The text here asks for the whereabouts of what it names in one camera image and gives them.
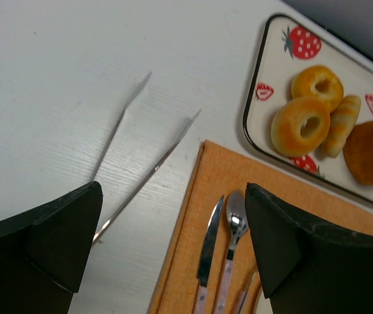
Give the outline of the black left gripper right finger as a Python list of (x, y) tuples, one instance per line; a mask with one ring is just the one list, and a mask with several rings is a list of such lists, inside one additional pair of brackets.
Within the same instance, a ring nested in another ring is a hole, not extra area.
[(245, 210), (274, 313), (373, 313), (373, 235), (315, 216), (255, 183)]

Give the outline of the golden bagel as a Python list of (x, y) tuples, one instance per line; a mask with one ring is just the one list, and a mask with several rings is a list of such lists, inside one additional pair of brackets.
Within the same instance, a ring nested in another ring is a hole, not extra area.
[(298, 97), (286, 103), (273, 117), (270, 137), (285, 157), (300, 157), (314, 151), (330, 128), (327, 104), (319, 98)]

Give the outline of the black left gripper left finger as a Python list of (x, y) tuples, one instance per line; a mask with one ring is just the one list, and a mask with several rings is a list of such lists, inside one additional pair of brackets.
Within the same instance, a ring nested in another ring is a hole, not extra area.
[(103, 203), (97, 181), (0, 221), (0, 313), (67, 313)]

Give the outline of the steel serving tongs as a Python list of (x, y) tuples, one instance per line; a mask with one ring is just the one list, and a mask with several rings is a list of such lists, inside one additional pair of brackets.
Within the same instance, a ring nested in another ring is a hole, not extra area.
[(152, 73), (133, 88), (110, 132), (89, 180), (105, 187), (105, 212), (100, 214), (92, 243), (95, 245), (119, 214), (135, 198), (149, 179), (162, 167), (183, 140), (201, 110), (192, 116), (176, 118), (177, 125), (163, 122), (149, 109), (135, 104)]

